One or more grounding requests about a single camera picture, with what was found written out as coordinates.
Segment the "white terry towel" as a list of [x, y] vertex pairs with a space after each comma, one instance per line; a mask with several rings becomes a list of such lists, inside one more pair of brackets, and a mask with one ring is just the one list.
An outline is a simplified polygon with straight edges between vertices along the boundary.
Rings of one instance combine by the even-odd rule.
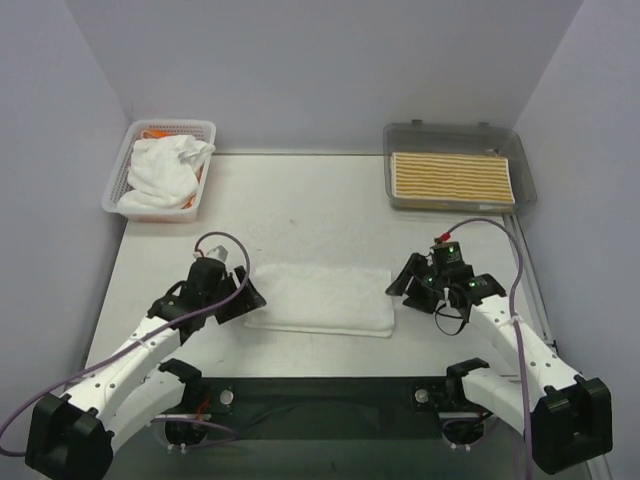
[[359, 267], [270, 264], [251, 280], [267, 305], [244, 316], [253, 329], [388, 338], [395, 328], [385, 294], [391, 272]]

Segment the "white towels pile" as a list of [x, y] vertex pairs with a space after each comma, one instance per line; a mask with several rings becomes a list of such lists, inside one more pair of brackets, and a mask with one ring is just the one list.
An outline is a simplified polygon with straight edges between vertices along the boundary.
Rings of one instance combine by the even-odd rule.
[[131, 189], [117, 202], [135, 210], [187, 209], [195, 202], [206, 160], [215, 151], [211, 143], [193, 135], [172, 135], [133, 144], [127, 183]]

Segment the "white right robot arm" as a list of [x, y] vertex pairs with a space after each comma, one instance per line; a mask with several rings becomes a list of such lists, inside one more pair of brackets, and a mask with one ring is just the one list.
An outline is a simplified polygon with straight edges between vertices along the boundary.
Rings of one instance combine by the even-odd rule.
[[473, 358], [448, 367], [449, 400], [482, 407], [520, 433], [542, 471], [556, 474], [612, 450], [608, 387], [584, 378], [546, 345], [516, 312], [509, 291], [492, 275], [475, 274], [458, 243], [412, 253], [386, 293], [426, 314], [450, 307], [491, 342], [519, 384]]

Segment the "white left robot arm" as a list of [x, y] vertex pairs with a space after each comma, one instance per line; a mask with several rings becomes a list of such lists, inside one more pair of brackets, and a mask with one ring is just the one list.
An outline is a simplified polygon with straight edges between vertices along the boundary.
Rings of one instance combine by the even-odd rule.
[[137, 431], [184, 399], [195, 401], [202, 374], [172, 355], [209, 317], [225, 323], [265, 306], [249, 271], [196, 259], [111, 357], [61, 395], [46, 393], [36, 402], [26, 465], [50, 479], [101, 479]]

